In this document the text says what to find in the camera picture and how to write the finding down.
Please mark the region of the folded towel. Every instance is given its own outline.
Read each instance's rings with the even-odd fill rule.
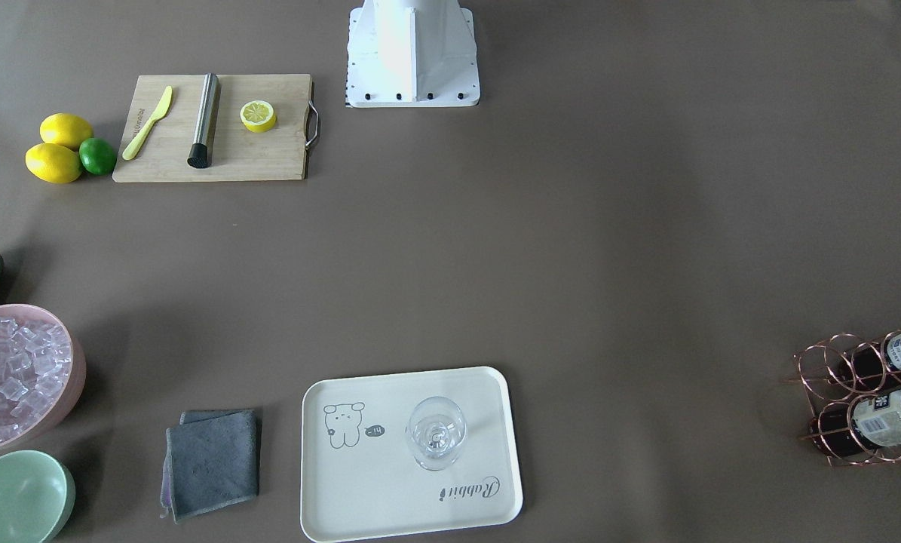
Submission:
[[[252,410],[185,412],[165,431],[161,502],[178,523],[259,494]]]

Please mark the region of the tray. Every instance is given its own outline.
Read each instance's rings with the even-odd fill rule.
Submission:
[[[196,169],[185,160],[192,147],[204,80],[205,75],[139,77],[112,172],[116,182],[305,179],[306,149],[316,137],[306,140],[313,87],[310,75],[219,75],[212,165]],[[139,154],[132,161],[123,161],[122,152],[148,120],[166,86],[172,87],[168,114],[152,128]],[[246,130],[239,111],[250,100],[266,100],[272,104],[277,113],[275,127],[264,133]]]
[[[420,401],[446,396],[467,420],[443,471],[413,460],[404,431]],[[353,416],[329,435],[326,406]],[[520,512],[510,398],[501,372],[471,367],[329,379],[302,399],[299,523],[317,543],[508,523]]]

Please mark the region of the mint green bowl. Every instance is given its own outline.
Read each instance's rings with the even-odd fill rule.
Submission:
[[[37,450],[0,457],[0,543],[49,541],[75,503],[68,468]]]

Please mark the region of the bear drawing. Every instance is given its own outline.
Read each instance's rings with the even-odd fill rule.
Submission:
[[[363,402],[323,407],[330,446],[356,446],[357,441],[360,441],[360,423],[363,422],[361,410],[364,407]]]

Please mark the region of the empty bowl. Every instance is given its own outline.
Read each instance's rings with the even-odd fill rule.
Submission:
[[[51,455],[16,450],[0,457],[0,543],[51,540],[74,503],[72,475]]]
[[[41,307],[0,305],[0,448],[53,428],[84,388],[81,345]]]

